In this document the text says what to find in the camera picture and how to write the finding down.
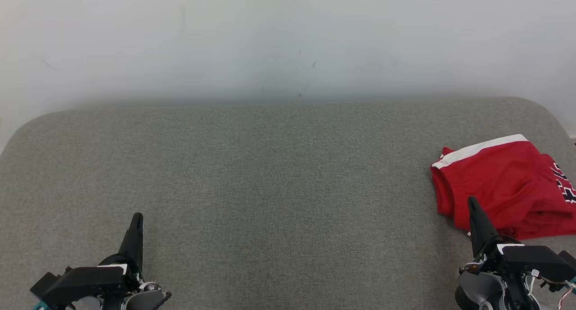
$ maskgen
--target gray fabric tablecloth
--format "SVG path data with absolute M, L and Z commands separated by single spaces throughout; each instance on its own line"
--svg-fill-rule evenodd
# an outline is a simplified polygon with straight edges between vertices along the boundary
M 165 310 L 457 309 L 472 250 L 437 213 L 429 166 L 444 146 L 512 134 L 576 180 L 566 132 L 524 99 L 40 117 L 0 155 L 0 308 L 31 308 L 46 271 L 117 252 L 139 211 Z M 576 255 L 573 236 L 527 243 Z

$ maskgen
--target folded red garment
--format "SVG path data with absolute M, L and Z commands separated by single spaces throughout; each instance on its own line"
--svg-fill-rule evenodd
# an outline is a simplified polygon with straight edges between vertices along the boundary
M 470 230 L 468 197 L 478 198 L 500 234 L 518 239 L 576 234 L 576 190 L 554 160 L 524 136 L 460 150 L 430 166 L 438 212 Z

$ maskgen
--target teal connector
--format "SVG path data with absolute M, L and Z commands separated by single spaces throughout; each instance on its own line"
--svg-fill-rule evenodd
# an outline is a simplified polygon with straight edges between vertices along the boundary
M 50 310 L 50 308 L 44 302 L 40 301 L 32 310 Z

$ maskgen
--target white stripe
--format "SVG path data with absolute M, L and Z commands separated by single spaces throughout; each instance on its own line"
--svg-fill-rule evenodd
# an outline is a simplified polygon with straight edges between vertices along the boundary
M 453 162 L 465 160 L 466 158 L 474 156 L 484 148 L 500 146 L 501 144 L 509 144 L 511 142 L 518 141 L 527 141 L 527 139 L 523 135 L 512 135 L 480 142 L 479 144 L 473 144 L 472 146 L 467 146 L 460 150 L 456 150 L 455 152 L 446 154 L 446 156 L 444 156 L 441 160 L 432 164 L 432 167 L 441 169 L 442 167 L 449 166 Z

